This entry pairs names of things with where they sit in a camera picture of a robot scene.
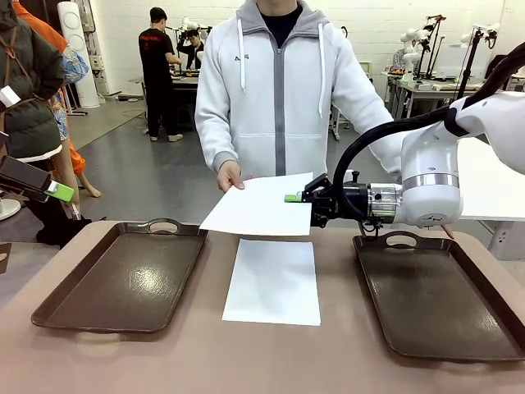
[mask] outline hoodie drawstring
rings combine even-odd
[[[237,20],[237,30],[239,32],[239,58],[240,58],[240,87],[246,94],[246,64],[244,62],[244,36],[243,36],[243,24],[240,18]]]
[[[326,90],[326,61],[325,61],[325,37],[322,33],[322,23],[319,24],[319,50],[321,51],[321,96],[319,97],[319,116],[322,119],[322,103]]]

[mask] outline beige table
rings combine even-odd
[[[112,224],[86,227],[0,310],[2,394],[525,392],[524,364],[417,361],[390,351],[359,281],[357,232],[347,229],[313,230],[318,328],[222,322],[239,237],[218,233],[209,234],[164,333],[119,338],[33,327],[31,313]],[[525,322],[525,290],[478,241],[457,237]]]

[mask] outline black shirt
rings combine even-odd
[[[171,84],[170,64],[166,53],[173,53],[169,36],[159,29],[148,29],[139,36],[140,58],[144,70],[146,86],[151,84]]]
[[[278,48],[282,47],[282,44],[285,43],[286,39],[294,29],[301,12],[303,12],[303,8],[298,4],[295,11],[288,15],[266,16],[261,14],[266,22],[266,26],[268,26],[268,29],[275,37]]]
[[[185,53],[188,55],[188,63],[186,64],[186,69],[189,70],[191,67],[191,63],[195,60],[195,70],[200,70],[200,60],[197,57],[197,52],[202,52],[204,50],[204,44],[201,41],[198,48],[194,47],[193,45],[184,45],[184,40],[182,39],[177,44],[177,51]]]

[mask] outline white paper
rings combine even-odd
[[[222,320],[320,326],[313,244],[240,240]]]
[[[244,190],[232,187],[200,228],[251,236],[307,236],[312,205],[285,203],[313,179],[313,174],[256,178]]]

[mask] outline white hoodie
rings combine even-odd
[[[322,12],[299,3],[303,12],[282,48],[255,0],[209,35],[195,121],[215,171],[235,160],[244,176],[321,175],[331,103],[359,133],[392,121],[350,42]],[[400,169],[402,134],[372,146],[390,173]]]

